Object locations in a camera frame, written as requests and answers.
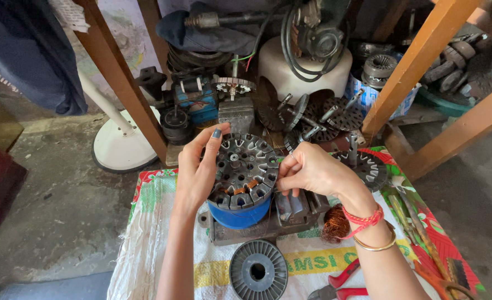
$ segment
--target red-handled pliers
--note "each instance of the red-handled pliers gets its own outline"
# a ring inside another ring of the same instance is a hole
[[[368,296],[366,288],[340,288],[360,266],[361,263],[357,258],[344,269],[341,275],[337,277],[329,275],[329,285],[313,291],[307,300],[346,300],[349,296]]]

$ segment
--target red thread bracelet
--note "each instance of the red thread bracelet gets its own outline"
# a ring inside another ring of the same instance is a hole
[[[383,214],[383,208],[381,205],[378,204],[377,210],[374,211],[374,214],[371,217],[368,218],[359,218],[354,215],[349,214],[346,211],[346,208],[343,206],[343,212],[348,221],[352,223],[356,223],[357,225],[360,225],[356,230],[353,230],[348,236],[346,237],[339,237],[339,239],[346,240],[354,236],[356,233],[362,231],[364,228],[367,228],[368,226],[374,226],[376,225],[379,221],[383,220],[384,214]]]

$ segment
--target concrete floor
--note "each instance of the concrete floor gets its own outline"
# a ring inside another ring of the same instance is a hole
[[[106,118],[25,124],[10,154],[29,175],[0,227],[0,284],[114,269],[138,174],[94,165],[92,139]],[[441,124],[402,130],[418,149]],[[414,185],[492,296],[492,133]]]
[[[107,119],[24,122],[10,154],[29,173],[0,226],[0,284],[114,269],[138,173],[110,174],[92,161],[92,140]]]

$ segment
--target fingernail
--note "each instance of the fingernail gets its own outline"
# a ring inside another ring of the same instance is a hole
[[[218,138],[220,138],[221,135],[222,135],[222,131],[220,129],[216,128],[214,130],[214,132],[213,132],[213,136],[212,137],[218,139]]]

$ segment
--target copper coil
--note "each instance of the copper coil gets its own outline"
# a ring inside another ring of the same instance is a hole
[[[235,190],[235,195],[238,195],[238,194],[244,194],[246,192],[246,189],[245,188],[237,188]]]
[[[259,182],[257,180],[252,180],[248,183],[248,188],[253,188],[254,186],[256,186],[257,184],[259,184]]]
[[[320,233],[320,239],[324,242],[338,244],[341,242],[340,238],[346,237],[351,231],[349,221],[343,212],[343,205],[340,203],[325,213],[324,223]]]

